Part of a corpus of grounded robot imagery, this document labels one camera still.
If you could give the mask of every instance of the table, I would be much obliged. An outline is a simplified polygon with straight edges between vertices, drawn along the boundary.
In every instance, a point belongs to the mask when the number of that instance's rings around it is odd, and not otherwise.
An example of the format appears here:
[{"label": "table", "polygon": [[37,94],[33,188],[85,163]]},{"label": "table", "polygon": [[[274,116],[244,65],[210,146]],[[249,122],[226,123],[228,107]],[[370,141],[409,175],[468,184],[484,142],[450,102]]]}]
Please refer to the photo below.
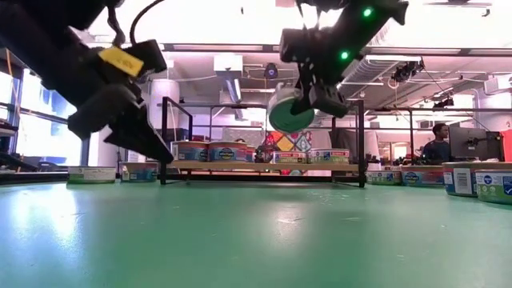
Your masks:
[{"label": "table", "polygon": [[505,288],[511,209],[400,186],[0,186],[0,282]]}]

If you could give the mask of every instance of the shelf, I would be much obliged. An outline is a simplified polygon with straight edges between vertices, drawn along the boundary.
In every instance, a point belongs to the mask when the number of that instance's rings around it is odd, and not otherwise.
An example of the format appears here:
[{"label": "shelf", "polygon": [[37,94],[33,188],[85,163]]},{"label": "shelf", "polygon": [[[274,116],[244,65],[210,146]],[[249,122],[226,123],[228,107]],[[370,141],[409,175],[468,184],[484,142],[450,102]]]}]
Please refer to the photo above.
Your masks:
[{"label": "shelf", "polygon": [[175,161],[169,165],[178,169],[191,170],[324,170],[324,171],[358,171],[357,165],[349,164],[296,164],[296,163],[243,163],[243,162],[180,162]]}]

